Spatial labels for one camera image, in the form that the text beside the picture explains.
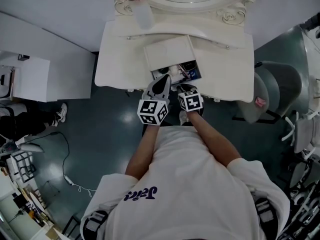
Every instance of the tabletop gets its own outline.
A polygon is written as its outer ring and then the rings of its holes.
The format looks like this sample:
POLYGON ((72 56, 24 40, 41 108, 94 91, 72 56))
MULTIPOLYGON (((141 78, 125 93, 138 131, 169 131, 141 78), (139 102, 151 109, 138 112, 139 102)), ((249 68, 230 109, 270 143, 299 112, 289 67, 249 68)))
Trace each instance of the tabletop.
MULTIPOLYGON (((97 62, 95 84, 118 89, 146 89, 153 81, 144 46, 179 37, 179 34, 148 34, 132 37, 112 34, 114 21, 104 28, 97 62)), ((226 49, 198 37, 190 37, 202 78, 190 84, 210 98, 251 102, 254 93, 254 48, 245 34, 245 48, 226 49)))

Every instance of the chair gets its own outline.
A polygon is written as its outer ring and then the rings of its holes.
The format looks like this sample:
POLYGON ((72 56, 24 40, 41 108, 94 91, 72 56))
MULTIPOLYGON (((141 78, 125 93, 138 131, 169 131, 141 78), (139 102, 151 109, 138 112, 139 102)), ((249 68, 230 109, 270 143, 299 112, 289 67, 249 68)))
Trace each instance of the chair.
POLYGON ((291 126, 291 131, 281 140, 285 141, 292 136, 291 146, 294 145, 294 153, 301 153, 307 160, 320 147, 320 112, 308 113, 299 118, 296 113, 295 123, 293 124, 288 117, 285 120, 291 126))
POLYGON ((237 101, 243 115, 233 120, 248 123, 274 124, 282 118, 302 89, 302 81, 297 70, 283 63, 263 61, 255 65, 253 100, 249 103, 237 101), (265 101, 262 107, 256 105, 256 98, 265 101), (267 113, 273 119, 260 119, 267 113))

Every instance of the black pants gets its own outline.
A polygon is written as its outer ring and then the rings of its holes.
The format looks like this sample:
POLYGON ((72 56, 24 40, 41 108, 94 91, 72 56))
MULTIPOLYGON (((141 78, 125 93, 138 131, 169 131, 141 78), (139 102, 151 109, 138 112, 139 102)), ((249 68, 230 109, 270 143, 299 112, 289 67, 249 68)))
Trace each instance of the black pants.
MULTIPOLYGON (((147 126, 148 124, 144 124, 143 125, 143 130, 142 130, 142 136, 145 134, 145 131, 147 129, 147 126)), ((160 124, 160 127, 165 127, 165 126, 173 126, 173 124, 171 123, 168 123, 166 121, 163 121, 161 124, 160 124)), ((182 126, 193 126, 193 124, 191 122, 185 122, 182 126)))
MULTIPOLYGON (((0 134, 15 142, 26 135, 37 135, 46 129, 45 123, 51 126, 56 119, 56 113, 35 111, 22 112, 17 116, 0 117, 0 134)), ((6 140, 0 136, 0 146, 6 140)))

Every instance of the dark floor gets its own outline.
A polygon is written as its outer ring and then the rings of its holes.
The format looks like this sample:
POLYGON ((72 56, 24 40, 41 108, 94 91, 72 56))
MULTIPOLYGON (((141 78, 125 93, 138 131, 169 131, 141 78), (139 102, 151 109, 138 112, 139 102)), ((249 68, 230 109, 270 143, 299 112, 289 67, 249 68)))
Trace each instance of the dark floor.
MULTIPOLYGON (((308 64, 299 29, 294 28, 279 36, 255 52, 256 61, 276 61, 294 66, 301 74, 303 90, 293 108, 305 113, 308 110, 308 64)), ((91 99, 68 100, 65 123, 52 131, 65 134, 70 145, 70 156, 65 162, 64 173, 72 181, 85 188, 96 189, 101 177, 106 174, 123 173, 128 160, 135 151, 142 132, 142 124, 136 112, 141 92, 126 93, 124 90, 92 85, 91 99)), ((286 131, 283 120, 276 124, 233 121, 238 112, 235 102, 204 99, 204 118, 225 135, 247 160, 260 160, 270 178, 281 186, 276 178, 281 171, 281 152, 288 143, 279 140, 286 131)), ((58 108, 62 102, 40 103, 49 110, 58 108)), ((172 109, 167 117, 170 123, 178 124, 178 109, 172 109)), ((41 189, 49 203, 48 210, 56 223, 63 228, 72 215, 81 218, 90 197, 87 191, 78 192, 63 178, 62 163, 67 154, 67 145, 60 135, 36 140, 44 154, 34 157, 37 168, 35 180, 38 186, 46 181, 60 190, 52 196, 49 186, 41 189)))

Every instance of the flower vase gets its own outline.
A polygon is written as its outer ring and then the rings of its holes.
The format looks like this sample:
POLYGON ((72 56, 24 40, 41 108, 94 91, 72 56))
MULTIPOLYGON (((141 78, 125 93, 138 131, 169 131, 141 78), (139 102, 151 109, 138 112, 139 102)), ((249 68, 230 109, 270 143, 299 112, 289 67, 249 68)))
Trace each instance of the flower vase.
POLYGON ((146 0, 130 0, 133 16, 141 29, 148 30, 155 25, 155 18, 146 0))

